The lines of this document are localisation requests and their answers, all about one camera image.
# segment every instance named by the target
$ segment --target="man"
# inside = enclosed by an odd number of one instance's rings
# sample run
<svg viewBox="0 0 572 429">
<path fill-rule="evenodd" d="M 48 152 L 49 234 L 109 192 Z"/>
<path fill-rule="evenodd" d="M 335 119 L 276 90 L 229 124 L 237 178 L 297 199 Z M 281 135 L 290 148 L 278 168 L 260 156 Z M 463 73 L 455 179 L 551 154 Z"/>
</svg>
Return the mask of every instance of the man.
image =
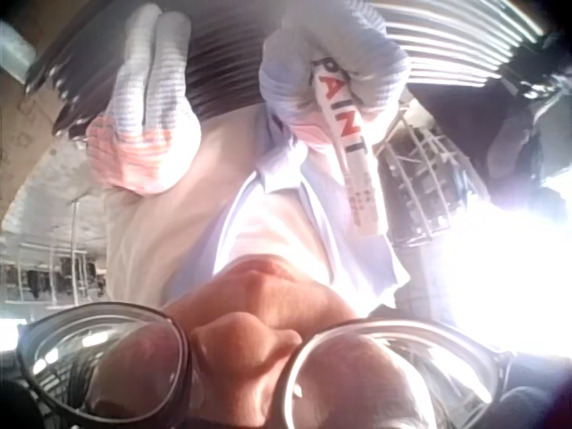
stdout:
<svg viewBox="0 0 572 429">
<path fill-rule="evenodd" d="M 298 345 L 367 315 L 407 279 L 385 237 L 360 239 L 352 231 L 310 83 L 316 53 L 333 57 L 349 76 L 373 144 L 405 86 L 407 56 L 367 3 L 297 0 L 289 8 L 288 24 L 265 44 L 266 105 L 199 124 L 185 98 L 189 20 L 143 6 L 128 25 L 112 101 L 88 129 L 88 155 L 109 186 L 108 292 L 115 300 L 167 305 L 198 360 L 202 397 L 193 416 L 226 425 L 267 423 L 274 387 Z M 387 426 L 376 427 L 433 427 L 431 407 L 418 405 L 428 401 L 426 388 L 415 393 L 408 384 L 419 376 L 377 346 L 379 358 L 368 360 L 372 347 L 355 344 L 354 351 L 363 351 L 364 366 L 371 361 L 388 374 L 385 407 L 375 401 Z M 120 344 L 122 353 L 98 368 L 92 407 L 105 408 L 110 385 L 116 391 L 132 382 L 121 381 L 127 349 Z M 152 356 L 137 356 L 153 367 Z M 341 374 L 324 365 L 315 363 L 323 377 Z M 104 382 L 106 374 L 120 378 Z M 381 394 L 340 383 L 350 394 Z M 311 391 L 307 398 L 343 400 Z M 315 407 L 310 401 L 308 410 Z M 335 408 L 320 409 L 309 417 L 318 423 L 299 427 L 348 427 Z"/>
</svg>

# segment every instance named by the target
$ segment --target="white work glove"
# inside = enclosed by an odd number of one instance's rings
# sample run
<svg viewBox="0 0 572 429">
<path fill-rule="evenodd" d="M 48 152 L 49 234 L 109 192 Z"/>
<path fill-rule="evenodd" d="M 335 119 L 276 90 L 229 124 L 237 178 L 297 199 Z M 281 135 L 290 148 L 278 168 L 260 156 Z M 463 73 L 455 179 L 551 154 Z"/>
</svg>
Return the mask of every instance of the white work glove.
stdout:
<svg viewBox="0 0 572 429">
<path fill-rule="evenodd" d="M 316 53 L 329 55 L 349 76 L 366 142 L 379 143 L 410 71 L 405 51 L 387 38 L 381 14 L 361 0 L 289 0 L 288 7 L 284 28 L 265 42 L 260 89 L 267 104 L 310 147 L 331 147 L 311 79 Z"/>
<path fill-rule="evenodd" d="M 109 106 L 88 127 L 88 157 L 104 184 L 156 194 L 175 185 L 201 129 L 185 97 L 189 18 L 141 6 L 129 19 L 124 63 Z"/>
</svg>

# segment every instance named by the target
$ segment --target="eyeglasses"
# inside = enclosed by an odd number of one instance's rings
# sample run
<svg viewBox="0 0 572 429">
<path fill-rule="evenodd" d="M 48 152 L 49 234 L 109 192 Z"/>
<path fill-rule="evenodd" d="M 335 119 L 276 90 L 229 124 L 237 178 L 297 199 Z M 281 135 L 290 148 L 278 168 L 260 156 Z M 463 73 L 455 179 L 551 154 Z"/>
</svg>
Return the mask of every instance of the eyeglasses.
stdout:
<svg viewBox="0 0 572 429">
<path fill-rule="evenodd" d="M 31 389 L 64 421 L 85 429 L 192 428 L 189 410 L 200 393 L 193 389 L 191 355 L 183 330 L 167 315 L 117 303 L 31 324 L 17 349 Z M 329 411 L 304 427 L 327 427 L 332 413 L 369 419 L 369 427 L 401 427 L 376 423 L 387 417 L 380 410 L 391 380 L 378 357 L 388 356 L 394 365 L 406 362 L 403 374 L 416 374 L 405 379 L 411 391 L 428 392 L 437 427 L 456 428 L 472 427 L 500 397 L 512 357 L 416 320 L 335 326 L 308 340 L 285 366 L 274 392 L 281 427 L 301 427 L 308 408 L 316 407 L 312 401 Z"/>
</svg>

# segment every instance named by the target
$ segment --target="white marker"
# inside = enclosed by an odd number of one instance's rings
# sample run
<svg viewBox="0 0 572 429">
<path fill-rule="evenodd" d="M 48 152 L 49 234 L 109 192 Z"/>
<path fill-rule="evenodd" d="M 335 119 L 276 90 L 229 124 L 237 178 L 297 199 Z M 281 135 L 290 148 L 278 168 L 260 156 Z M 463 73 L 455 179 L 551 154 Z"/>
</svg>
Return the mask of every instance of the white marker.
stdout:
<svg viewBox="0 0 572 429">
<path fill-rule="evenodd" d="M 384 234 L 387 216 L 377 160 L 364 139 L 364 122 L 347 76 L 330 57 L 320 56 L 313 65 L 316 99 L 332 132 L 357 233 L 362 237 Z"/>
</svg>

